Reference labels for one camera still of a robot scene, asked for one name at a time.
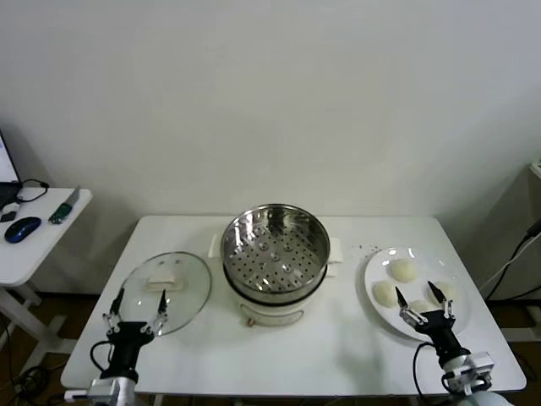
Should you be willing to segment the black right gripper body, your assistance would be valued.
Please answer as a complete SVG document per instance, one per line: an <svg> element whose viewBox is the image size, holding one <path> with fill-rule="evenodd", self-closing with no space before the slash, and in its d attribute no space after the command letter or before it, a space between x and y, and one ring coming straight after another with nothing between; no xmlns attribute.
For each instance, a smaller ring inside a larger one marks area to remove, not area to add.
<svg viewBox="0 0 541 406"><path fill-rule="evenodd" d="M432 310L421 314L426 319L417 323L414 330L420 334L427 335L435 347L440 364L446 364L452 359L465 354L465 348L457 340L452 327L455 319L445 318L443 310Z"/></svg>

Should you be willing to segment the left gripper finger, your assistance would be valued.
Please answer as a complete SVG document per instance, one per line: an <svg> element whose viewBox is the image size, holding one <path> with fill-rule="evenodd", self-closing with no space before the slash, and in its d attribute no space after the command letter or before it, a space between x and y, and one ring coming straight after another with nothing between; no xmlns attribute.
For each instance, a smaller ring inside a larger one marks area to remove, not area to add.
<svg viewBox="0 0 541 406"><path fill-rule="evenodd" d="M113 334L120 331L119 323L121 317L119 315L121 303L123 300L124 289L120 288L116 298L112 301L112 304L107 313L102 315L102 319L106 325L106 334Z"/></svg>
<svg viewBox="0 0 541 406"><path fill-rule="evenodd" d="M163 327L168 321L167 314L167 291L163 290L158 303L157 312L143 327L143 333L159 337L163 334Z"/></svg>

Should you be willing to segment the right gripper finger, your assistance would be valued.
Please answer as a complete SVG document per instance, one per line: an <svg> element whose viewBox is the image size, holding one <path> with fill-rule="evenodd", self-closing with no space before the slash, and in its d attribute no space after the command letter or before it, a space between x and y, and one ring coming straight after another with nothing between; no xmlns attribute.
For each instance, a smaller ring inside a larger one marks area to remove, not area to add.
<svg viewBox="0 0 541 406"><path fill-rule="evenodd" d="M426 318L422 316L417 311L409 307L407 301L405 300L402 292L398 287L395 287L397 303L399 304L399 316L409 325L409 326L421 326L426 323Z"/></svg>
<svg viewBox="0 0 541 406"><path fill-rule="evenodd" d="M448 282L432 283L428 281L429 297L437 310L443 310L444 316L454 319L454 300L456 299L456 289Z"/></svg>

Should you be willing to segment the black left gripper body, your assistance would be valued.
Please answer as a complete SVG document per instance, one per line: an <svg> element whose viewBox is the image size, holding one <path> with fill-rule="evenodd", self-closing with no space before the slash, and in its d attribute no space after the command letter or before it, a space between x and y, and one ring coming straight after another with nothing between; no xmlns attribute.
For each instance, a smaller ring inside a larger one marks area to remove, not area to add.
<svg viewBox="0 0 541 406"><path fill-rule="evenodd" d="M120 321L117 330L108 333L107 338L113 352L103 378L138 379L136 365L139 351L148 343L147 324L143 321Z"/></svg>

